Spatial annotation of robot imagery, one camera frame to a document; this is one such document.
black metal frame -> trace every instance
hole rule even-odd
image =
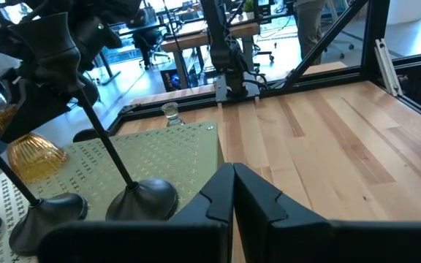
[[[365,36],[363,41],[362,61],[359,66],[337,69],[328,72],[303,75],[313,61],[322,54],[325,48],[341,32],[345,25],[363,8],[368,5],[368,13],[365,25]],[[374,52],[374,42],[376,39],[383,39],[386,31],[387,14],[390,0],[356,0],[335,22],[331,29],[325,34],[323,39],[313,48],[305,59],[292,70],[288,76],[279,81],[269,83],[273,88],[262,90],[259,97],[261,99],[271,96],[292,94],[301,91],[310,91],[318,88],[326,88],[334,85],[345,85],[369,80],[379,84],[382,77]],[[406,75],[408,72],[421,71],[421,55],[407,58],[399,58],[393,61],[398,75]],[[206,107],[215,107],[216,92],[198,94],[178,99],[168,99],[160,102],[125,106],[118,117],[110,125],[109,131],[114,135],[121,128],[123,123],[163,115],[161,106],[167,102],[177,102],[180,112],[198,110]],[[248,98],[228,101],[226,103],[238,103]],[[398,97],[403,103],[412,107],[421,114],[421,106],[413,103],[406,96]]]

person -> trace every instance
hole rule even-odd
[[[325,5],[326,0],[295,0],[295,20],[298,27],[301,58],[305,58],[322,38],[321,14]],[[313,62],[313,65],[319,64],[321,64],[321,56]]]

wooden tabletop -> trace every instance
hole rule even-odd
[[[232,22],[232,25],[234,26],[230,28],[230,33],[234,37],[237,37],[237,38],[254,36],[255,34],[258,34],[259,24],[257,23],[248,23],[248,24],[238,26],[239,23],[243,23],[246,21],[247,21],[246,16],[241,16],[240,18],[236,17]],[[208,35],[205,32],[205,30],[207,29],[207,25],[205,22],[197,21],[197,22],[185,24],[183,28],[185,30],[184,31],[180,30],[178,32],[177,37],[179,37],[180,34],[188,34],[195,31],[196,32],[201,31],[202,33],[188,36],[188,37],[179,37],[178,43],[182,50],[186,48],[199,47],[199,46],[208,44]],[[165,52],[172,52],[172,51],[176,51],[178,48],[176,46],[175,40],[171,39],[171,40],[164,41],[162,43],[162,49]]]
[[[314,73],[341,65],[309,70]],[[421,115],[373,83],[180,116],[187,123],[217,121],[225,161],[248,165],[321,216],[421,221]],[[119,134],[158,129],[166,123],[165,117],[132,121]],[[237,224],[234,227],[235,262],[244,262]]]

